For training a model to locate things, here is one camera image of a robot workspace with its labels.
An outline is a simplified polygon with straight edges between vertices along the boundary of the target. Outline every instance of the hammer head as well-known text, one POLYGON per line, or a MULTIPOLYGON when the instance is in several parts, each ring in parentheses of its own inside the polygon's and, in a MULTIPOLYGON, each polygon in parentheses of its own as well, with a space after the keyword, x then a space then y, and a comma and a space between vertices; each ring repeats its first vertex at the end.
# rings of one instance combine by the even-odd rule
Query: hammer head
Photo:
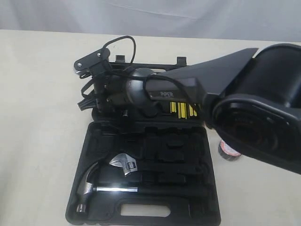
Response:
POLYGON ((114 158, 112 158, 109 164, 112 166, 121 167, 125 176, 138 170, 136 159, 125 153, 116 155, 114 158))
POLYGON ((92 183, 89 183, 87 181, 90 173, 94 171, 97 168, 98 162, 94 163, 92 166, 89 167, 89 169, 85 172, 83 175, 78 189, 77 189, 77 195, 79 198, 79 202, 76 208, 76 212, 78 213, 85 213, 87 211, 87 201, 90 197, 90 195, 93 192, 94 185, 92 183))

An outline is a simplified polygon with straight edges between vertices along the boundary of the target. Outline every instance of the white table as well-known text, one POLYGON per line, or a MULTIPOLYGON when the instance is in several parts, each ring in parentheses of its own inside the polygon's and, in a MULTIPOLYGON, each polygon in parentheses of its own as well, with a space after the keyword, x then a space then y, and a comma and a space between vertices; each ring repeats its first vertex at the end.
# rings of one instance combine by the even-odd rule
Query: white table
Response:
MULTIPOLYGON (((73 74, 75 60, 99 49, 113 35, 0 31, 0 225, 63 226, 65 209, 89 110, 76 103, 85 82, 73 74)), ((135 37, 136 62, 174 64, 186 56, 199 63, 268 41, 135 37)), ((125 40, 110 46, 126 55, 125 40)), ((243 156, 227 162, 220 138, 208 137, 222 226, 301 225, 301 176, 243 156)))

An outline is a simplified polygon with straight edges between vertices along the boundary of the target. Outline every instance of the piper logo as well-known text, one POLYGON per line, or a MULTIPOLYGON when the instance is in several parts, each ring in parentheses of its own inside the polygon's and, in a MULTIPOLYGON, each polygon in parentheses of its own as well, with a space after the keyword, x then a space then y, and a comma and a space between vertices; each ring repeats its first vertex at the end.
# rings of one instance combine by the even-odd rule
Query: piper logo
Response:
POLYGON ((172 92, 160 92, 160 95, 162 97, 174 97, 174 94, 172 92))

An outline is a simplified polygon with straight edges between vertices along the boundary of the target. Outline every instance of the black plastic case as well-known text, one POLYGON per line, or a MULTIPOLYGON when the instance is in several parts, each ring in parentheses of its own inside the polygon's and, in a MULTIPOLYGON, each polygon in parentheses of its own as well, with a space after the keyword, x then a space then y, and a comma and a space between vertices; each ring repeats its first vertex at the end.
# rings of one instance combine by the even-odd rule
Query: black plastic case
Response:
POLYGON ((221 217, 216 194, 206 130, 200 120, 179 120, 161 115, 154 119, 138 117, 123 122, 103 119, 93 111, 95 122, 90 123, 76 175, 74 178, 66 219, 74 225, 205 225, 217 226, 221 217), (118 153, 127 153, 133 158, 147 162, 189 163, 199 166, 199 175, 156 173, 149 171, 132 172, 124 176, 122 168, 108 162, 118 153), (125 192, 94 192, 88 203, 87 214, 76 213, 77 187, 84 172, 95 161, 99 169, 90 180, 101 186, 144 186, 150 189, 172 186, 180 195, 137 194, 125 192), (122 216, 122 204, 165 205, 171 210, 167 217, 122 216))

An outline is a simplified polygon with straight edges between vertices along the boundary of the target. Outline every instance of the white backdrop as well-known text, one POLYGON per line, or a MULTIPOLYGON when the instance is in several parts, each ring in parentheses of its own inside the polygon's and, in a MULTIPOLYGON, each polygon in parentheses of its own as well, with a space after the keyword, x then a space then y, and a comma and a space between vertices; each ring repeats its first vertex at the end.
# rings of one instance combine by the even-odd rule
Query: white backdrop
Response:
POLYGON ((0 0, 0 28, 301 41, 300 0, 0 0))

